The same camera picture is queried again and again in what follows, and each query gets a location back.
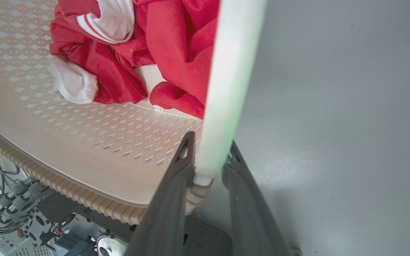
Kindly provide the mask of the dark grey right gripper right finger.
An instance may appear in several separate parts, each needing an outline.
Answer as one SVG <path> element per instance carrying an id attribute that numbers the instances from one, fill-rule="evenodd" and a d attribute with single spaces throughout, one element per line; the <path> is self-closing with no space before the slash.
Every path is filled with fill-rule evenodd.
<path id="1" fill-rule="evenodd" d="M 229 192 L 234 256 L 293 256 L 237 145 L 222 170 Z"/>

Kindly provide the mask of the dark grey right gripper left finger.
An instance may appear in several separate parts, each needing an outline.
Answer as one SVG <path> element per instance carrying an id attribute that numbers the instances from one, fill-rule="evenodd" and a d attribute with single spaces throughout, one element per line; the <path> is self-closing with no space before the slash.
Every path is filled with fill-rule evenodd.
<path id="1" fill-rule="evenodd" d="M 195 173 L 195 133 L 180 142 L 130 243 L 126 256 L 181 256 L 186 192 Z"/>

